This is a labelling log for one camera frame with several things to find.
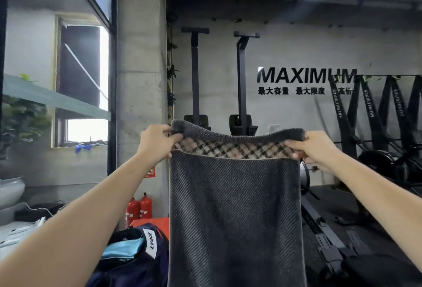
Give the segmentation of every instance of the gray towel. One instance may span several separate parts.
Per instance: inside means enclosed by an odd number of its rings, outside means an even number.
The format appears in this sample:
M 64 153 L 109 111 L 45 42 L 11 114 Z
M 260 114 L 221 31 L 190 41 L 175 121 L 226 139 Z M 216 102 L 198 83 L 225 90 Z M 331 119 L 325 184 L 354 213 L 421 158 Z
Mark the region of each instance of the gray towel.
M 173 121 L 170 287 L 306 285 L 299 163 L 283 145 L 301 129 L 229 136 Z

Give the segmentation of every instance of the red fire extinguisher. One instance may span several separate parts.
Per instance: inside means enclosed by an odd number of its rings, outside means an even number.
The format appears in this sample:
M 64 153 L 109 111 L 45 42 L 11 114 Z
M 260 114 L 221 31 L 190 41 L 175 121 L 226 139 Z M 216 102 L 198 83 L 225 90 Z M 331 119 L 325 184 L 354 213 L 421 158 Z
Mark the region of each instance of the red fire extinguisher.
M 152 199 L 146 193 L 144 193 L 144 196 L 140 200 L 140 217 L 141 219 L 152 218 Z
M 126 207 L 126 228 L 128 228 L 134 220 L 139 219 L 139 211 L 140 203 L 132 198 Z

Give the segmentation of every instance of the hand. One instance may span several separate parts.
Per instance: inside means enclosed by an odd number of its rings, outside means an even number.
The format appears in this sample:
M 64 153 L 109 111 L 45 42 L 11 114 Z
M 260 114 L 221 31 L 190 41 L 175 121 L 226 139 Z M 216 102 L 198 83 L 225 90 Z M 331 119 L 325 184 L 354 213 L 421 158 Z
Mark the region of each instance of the hand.
M 169 125 L 150 125 L 140 133 L 140 144 L 138 153 L 145 153 L 154 165 L 164 158 L 171 158 L 171 149 L 173 145 L 183 139 L 182 134 L 174 134 L 170 137 L 171 131 Z
M 309 131 L 304 141 L 286 140 L 284 143 L 295 151 L 293 158 L 316 164 L 322 171 L 330 173 L 330 164 L 336 156 L 343 154 L 323 131 Z

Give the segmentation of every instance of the backpack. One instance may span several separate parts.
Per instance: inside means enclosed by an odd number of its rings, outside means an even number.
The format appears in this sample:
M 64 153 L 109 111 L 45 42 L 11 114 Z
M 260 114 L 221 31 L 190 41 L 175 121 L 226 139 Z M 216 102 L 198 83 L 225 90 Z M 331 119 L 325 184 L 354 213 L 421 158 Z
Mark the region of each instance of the backpack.
M 169 242 L 162 231 L 150 224 L 113 233 L 107 246 L 123 240 L 145 238 L 134 259 L 102 259 L 86 287 L 166 287 Z

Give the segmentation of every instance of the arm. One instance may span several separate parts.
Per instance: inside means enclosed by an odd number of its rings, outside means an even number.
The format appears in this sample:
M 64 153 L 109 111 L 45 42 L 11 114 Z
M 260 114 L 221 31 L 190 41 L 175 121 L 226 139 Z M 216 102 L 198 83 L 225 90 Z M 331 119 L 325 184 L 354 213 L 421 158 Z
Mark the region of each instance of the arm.
M 334 173 L 422 271 L 422 199 L 341 152 L 324 132 L 306 137 L 286 142 L 294 157 Z
M 85 286 L 140 182 L 182 139 L 169 130 L 143 131 L 135 156 L 21 242 L 0 263 L 0 286 Z

